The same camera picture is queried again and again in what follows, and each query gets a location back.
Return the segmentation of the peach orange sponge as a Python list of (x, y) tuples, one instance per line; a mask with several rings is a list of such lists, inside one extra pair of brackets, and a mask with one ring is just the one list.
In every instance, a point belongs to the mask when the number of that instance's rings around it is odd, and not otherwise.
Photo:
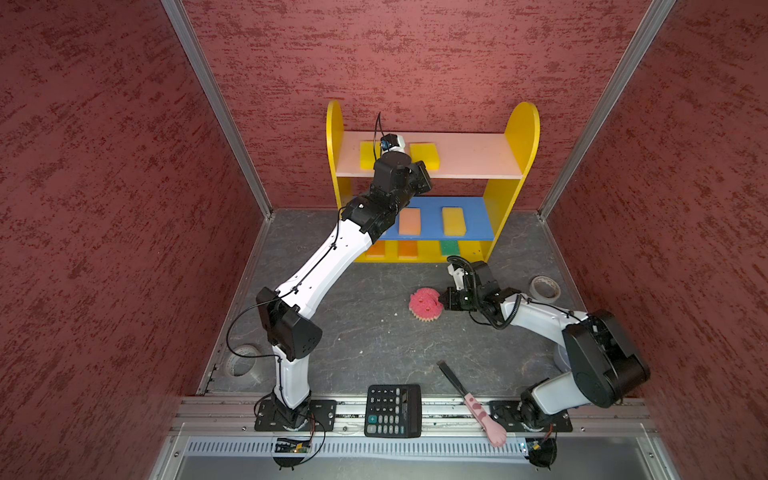
[(420, 236), (422, 230), (421, 210), (405, 208), (399, 214), (398, 234), (401, 236)]

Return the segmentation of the green scrub sponge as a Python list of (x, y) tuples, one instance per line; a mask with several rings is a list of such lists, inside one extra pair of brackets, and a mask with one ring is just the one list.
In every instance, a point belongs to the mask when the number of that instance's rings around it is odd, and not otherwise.
[(444, 257), (459, 256), (461, 254), (458, 241), (441, 240), (439, 244), (440, 244), (440, 253)]

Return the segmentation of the pink round smiley sponge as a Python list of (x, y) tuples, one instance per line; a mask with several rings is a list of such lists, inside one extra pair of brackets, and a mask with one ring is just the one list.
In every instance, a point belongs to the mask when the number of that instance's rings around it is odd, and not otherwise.
[(444, 306), (440, 302), (440, 294), (432, 288), (420, 288), (410, 296), (409, 310), (420, 321), (437, 320)]

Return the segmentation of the yellow orange scrub sponge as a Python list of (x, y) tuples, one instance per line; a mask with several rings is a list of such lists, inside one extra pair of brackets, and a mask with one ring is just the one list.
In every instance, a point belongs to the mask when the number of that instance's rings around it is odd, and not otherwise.
[(386, 242), (377, 241), (366, 252), (365, 256), (369, 259), (380, 259), (386, 257)]

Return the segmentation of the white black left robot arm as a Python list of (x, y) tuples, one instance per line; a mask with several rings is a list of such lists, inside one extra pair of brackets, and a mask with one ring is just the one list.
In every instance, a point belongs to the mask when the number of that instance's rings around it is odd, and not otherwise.
[(285, 415), (302, 416), (310, 397), (309, 357), (322, 338), (312, 317), (331, 287), (396, 222), (411, 200), (432, 189), (426, 165), (401, 151), (374, 162), (369, 190), (342, 206), (331, 234), (277, 289), (257, 294), (262, 327), (275, 356), (273, 397)]

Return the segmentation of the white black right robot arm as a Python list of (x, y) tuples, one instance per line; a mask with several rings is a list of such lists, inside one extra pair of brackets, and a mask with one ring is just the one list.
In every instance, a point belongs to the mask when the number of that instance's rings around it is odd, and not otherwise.
[(481, 324), (495, 330), (529, 330), (565, 349), (569, 369), (520, 396), (517, 417), (528, 429), (541, 430), (571, 408), (609, 408), (650, 379), (650, 367), (609, 311), (567, 310), (517, 289), (502, 289), (482, 261), (450, 256), (448, 272), (454, 285), (439, 296), (444, 308), (479, 314)]

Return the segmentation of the yellow shelf unit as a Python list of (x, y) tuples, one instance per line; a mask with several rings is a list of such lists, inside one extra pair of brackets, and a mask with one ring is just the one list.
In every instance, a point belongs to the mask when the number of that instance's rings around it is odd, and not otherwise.
[[(529, 102), (518, 104), (512, 111), (504, 132), (401, 134), (406, 154), (411, 143), (435, 143), (441, 166), (428, 171), (432, 190), (414, 197), (406, 208), (421, 210), (420, 236), (398, 234), (399, 217), (378, 241), (386, 242), (386, 257), (369, 259), (365, 253), (360, 263), (437, 263), (448, 257), (440, 253), (441, 240), (459, 242), (460, 256), (470, 261), (488, 260), (506, 224), (509, 214), (533, 166), (540, 142), (540, 114)], [(326, 114), (328, 162), (336, 202), (346, 205), (354, 197), (366, 193), (373, 181), (372, 171), (359, 167), (359, 145), (362, 141), (379, 141), (381, 127), (372, 132), (349, 131), (344, 126), (341, 105), (329, 102)], [(461, 207), (467, 233), (464, 237), (443, 234), (441, 210)], [(399, 241), (417, 241), (417, 259), (399, 259)]]

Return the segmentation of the white tape roll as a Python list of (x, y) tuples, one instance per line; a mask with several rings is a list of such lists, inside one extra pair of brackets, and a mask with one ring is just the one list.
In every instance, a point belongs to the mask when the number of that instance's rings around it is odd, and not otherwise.
[(544, 275), (535, 276), (529, 283), (529, 295), (535, 301), (554, 304), (562, 295), (560, 285)]

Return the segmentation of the black calculator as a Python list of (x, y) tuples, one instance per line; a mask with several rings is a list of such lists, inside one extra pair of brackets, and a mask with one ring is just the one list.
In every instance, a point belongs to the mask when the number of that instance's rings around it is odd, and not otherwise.
[(419, 438), (422, 395), (418, 384), (374, 384), (367, 389), (364, 434), (384, 439)]

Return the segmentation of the grey tape roll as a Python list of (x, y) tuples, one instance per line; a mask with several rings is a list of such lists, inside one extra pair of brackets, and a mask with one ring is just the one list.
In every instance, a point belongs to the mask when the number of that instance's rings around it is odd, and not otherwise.
[(235, 347), (227, 358), (224, 373), (235, 380), (256, 380), (259, 377), (257, 356), (260, 354), (255, 345), (242, 344)]

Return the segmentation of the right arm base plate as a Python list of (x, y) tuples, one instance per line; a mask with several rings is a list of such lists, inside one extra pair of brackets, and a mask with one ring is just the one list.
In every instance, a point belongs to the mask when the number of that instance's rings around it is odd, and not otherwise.
[(519, 400), (492, 400), (488, 403), (490, 415), (500, 423), (507, 432), (546, 434), (571, 433), (573, 426), (569, 413), (562, 411), (554, 416), (548, 416), (541, 422), (541, 427), (527, 426), (520, 413)]

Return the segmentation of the pink handled black brush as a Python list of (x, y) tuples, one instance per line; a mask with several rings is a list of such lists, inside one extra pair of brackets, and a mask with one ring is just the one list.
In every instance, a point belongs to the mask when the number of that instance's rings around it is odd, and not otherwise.
[(472, 417), (481, 426), (491, 445), (495, 448), (503, 447), (507, 441), (507, 432), (504, 427), (494, 420), (484, 409), (482, 403), (463, 386), (456, 374), (444, 360), (439, 360), (437, 365), (449, 383), (458, 391), (465, 406)]

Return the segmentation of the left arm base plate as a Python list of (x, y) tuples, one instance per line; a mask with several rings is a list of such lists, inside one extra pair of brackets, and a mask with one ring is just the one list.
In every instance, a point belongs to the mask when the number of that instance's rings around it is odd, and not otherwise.
[(254, 406), (256, 432), (330, 432), (334, 429), (337, 402), (307, 400), (291, 410), (276, 397), (260, 400)]

